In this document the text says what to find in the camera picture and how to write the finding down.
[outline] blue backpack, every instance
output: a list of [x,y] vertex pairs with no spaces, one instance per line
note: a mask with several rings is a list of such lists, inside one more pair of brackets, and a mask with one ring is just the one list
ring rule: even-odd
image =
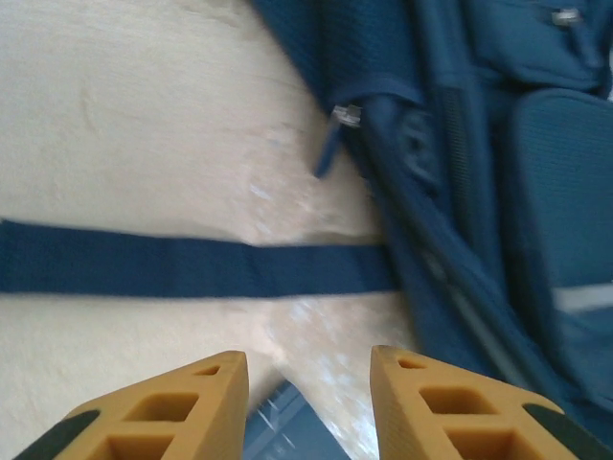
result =
[[613,447],[613,0],[252,0],[367,179],[387,245],[257,248],[3,222],[0,292],[389,290],[421,350]]

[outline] zipper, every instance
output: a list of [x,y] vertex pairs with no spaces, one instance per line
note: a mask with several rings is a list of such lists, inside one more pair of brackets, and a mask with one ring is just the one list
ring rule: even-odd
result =
[[362,108],[349,105],[335,105],[332,113],[329,116],[328,134],[326,141],[322,147],[319,158],[319,163],[315,169],[315,176],[318,178],[328,174],[336,153],[340,149],[341,144],[341,127],[360,127],[362,118]]
[[602,59],[598,54],[592,31],[585,23],[583,14],[576,7],[551,9],[551,22],[560,29],[567,29],[573,41],[575,51],[583,63],[590,69],[602,67]]

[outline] yellow plastic part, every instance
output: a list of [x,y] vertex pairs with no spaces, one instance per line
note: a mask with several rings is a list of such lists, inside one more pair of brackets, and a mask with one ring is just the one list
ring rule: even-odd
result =
[[381,460],[576,460],[524,409],[549,400],[422,355],[374,347]]
[[56,460],[239,460],[247,359],[225,352],[87,402],[101,415]]

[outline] backpack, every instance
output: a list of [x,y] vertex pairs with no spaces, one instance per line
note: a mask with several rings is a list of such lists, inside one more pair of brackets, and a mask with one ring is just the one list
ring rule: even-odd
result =
[[613,446],[610,0],[254,0],[372,188],[427,355]]

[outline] padded panel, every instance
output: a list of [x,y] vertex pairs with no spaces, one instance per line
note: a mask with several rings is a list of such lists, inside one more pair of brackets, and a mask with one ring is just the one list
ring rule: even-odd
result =
[[526,98],[515,144],[554,286],[613,279],[613,105],[566,90]]

